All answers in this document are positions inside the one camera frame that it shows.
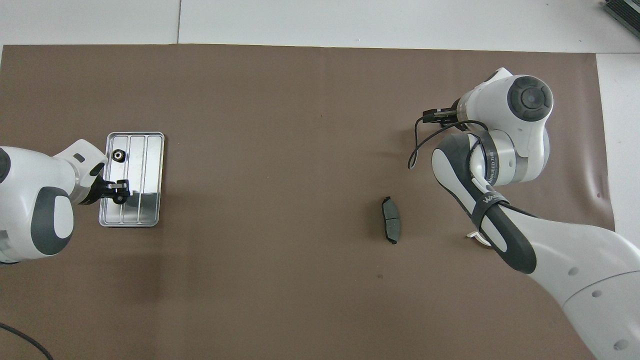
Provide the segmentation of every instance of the white robotic arm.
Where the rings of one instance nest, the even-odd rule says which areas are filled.
[[[74,230],[73,204],[104,196],[105,155],[86,140],[48,155],[0,147],[0,265],[52,256]],[[122,189],[112,190],[115,193]]]
[[[493,185],[537,177],[548,158],[544,125],[551,91],[532,76],[499,69],[448,110],[488,130],[449,135],[432,154],[438,182],[512,268],[531,276],[562,307],[599,359],[640,358],[640,249],[589,225],[536,218]]]

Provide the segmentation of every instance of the black screw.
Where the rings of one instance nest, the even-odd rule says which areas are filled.
[[[113,159],[113,161],[123,163],[126,158],[127,158],[127,153],[124,152],[123,150],[116,149],[111,153],[111,159]]]
[[[124,196],[116,196],[113,198],[113,202],[118,204],[118,205],[122,205],[125,202],[127,202],[127,198]]]

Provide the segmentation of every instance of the black cable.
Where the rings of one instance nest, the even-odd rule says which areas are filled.
[[[500,206],[504,206],[505,208],[507,208],[507,209],[511,209],[511,210],[513,210],[513,211],[517,211],[517,212],[519,212],[519,213],[521,213],[521,214],[523,214],[523,215],[527,215],[528,217],[539,218],[539,217],[537,217],[536,215],[533,215],[532,213],[530,213],[530,212],[528,212],[528,211],[525,211],[525,210],[523,210],[523,209],[516,208],[515,206],[513,206],[513,205],[511,205],[511,204],[509,204],[509,203],[507,203],[507,202],[499,202],[499,203],[498,203],[498,205],[500,205]]]
[[[416,121],[415,123],[415,127],[414,127],[414,134],[415,134],[415,149],[413,150],[413,152],[411,153],[411,156],[409,156],[409,162],[406,164],[406,166],[409,169],[412,169],[415,166],[416,161],[418,161],[418,150],[429,140],[431,140],[434,136],[436,136],[437,134],[440,134],[441,132],[448,130],[454,126],[457,125],[462,125],[462,124],[477,124],[483,127],[484,130],[489,131],[489,129],[487,128],[487,126],[480,122],[480,121],[476,121],[476,120],[465,120],[465,121],[458,121],[458,122],[453,122],[447,126],[444,126],[443,128],[441,128],[440,130],[436,131],[435,133],[427,136],[426,139],[424,139],[420,144],[418,144],[418,123],[423,119],[424,117],[421,117],[418,119],[418,121]]]
[[[22,331],[19,331],[18,329],[10,327],[9,325],[6,325],[5,323],[1,323],[0,322],[0,328],[2,328],[4,330],[7,330],[8,332],[10,332],[12,334],[15,334],[17,336],[20,336],[22,339],[25,339],[30,344],[35,346],[38,350],[40,350],[40,352],[43,353],[44,356],[47,357],[47,360],[53,360],[53,357],[51,356],[49,351],[47,351],[47,349],[45,349],[39,342],[35,341],[31,336],[29,336],[27,334],[24,334]]]

